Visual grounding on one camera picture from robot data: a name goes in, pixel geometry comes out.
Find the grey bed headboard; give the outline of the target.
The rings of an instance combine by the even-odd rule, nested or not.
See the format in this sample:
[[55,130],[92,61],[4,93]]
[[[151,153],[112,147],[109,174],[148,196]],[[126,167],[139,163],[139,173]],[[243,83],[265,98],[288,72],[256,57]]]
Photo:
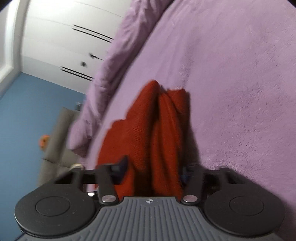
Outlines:
[[69,171],[70,167],[79,162],[78,155],[67,149],[67,137],[70,125],[77,118],[79,111],[62,108],[42,159],[38,186]]

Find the white wardrobe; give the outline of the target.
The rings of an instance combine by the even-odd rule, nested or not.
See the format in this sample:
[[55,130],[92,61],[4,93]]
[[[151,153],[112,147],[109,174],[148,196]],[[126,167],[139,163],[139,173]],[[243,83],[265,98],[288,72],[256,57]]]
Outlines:
[[85,93],[131,4],[29,1],[22,72]]

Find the purple bed sheet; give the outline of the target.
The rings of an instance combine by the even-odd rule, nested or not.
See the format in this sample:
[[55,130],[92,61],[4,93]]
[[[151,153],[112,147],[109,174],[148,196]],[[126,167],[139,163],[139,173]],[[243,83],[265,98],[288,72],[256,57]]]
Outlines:
[[171,1],[124,73],[87,155],[149,80],[190,94],[188,158],[229,166],[279,196],[295,240],[295,7],[289,1]]

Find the rolled purple duvet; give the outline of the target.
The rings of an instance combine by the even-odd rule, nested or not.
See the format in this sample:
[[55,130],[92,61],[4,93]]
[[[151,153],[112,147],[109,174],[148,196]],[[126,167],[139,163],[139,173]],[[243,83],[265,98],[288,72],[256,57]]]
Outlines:
[[132,1],[90,84],[78,119],[70,128],[67,147],[85,157],[119,82],[171,1]]

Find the red knitted garment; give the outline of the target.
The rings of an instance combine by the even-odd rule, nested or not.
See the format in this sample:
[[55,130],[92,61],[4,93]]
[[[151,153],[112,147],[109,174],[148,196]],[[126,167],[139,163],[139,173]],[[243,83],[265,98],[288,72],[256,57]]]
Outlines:
[[190,98],[184,89],[164,90],[155,80],[140,92],[124,120],[116,120],[102,143],[97,165],[127,157],[127,172],[115,186],[126,196],[181,199],[189,130]]

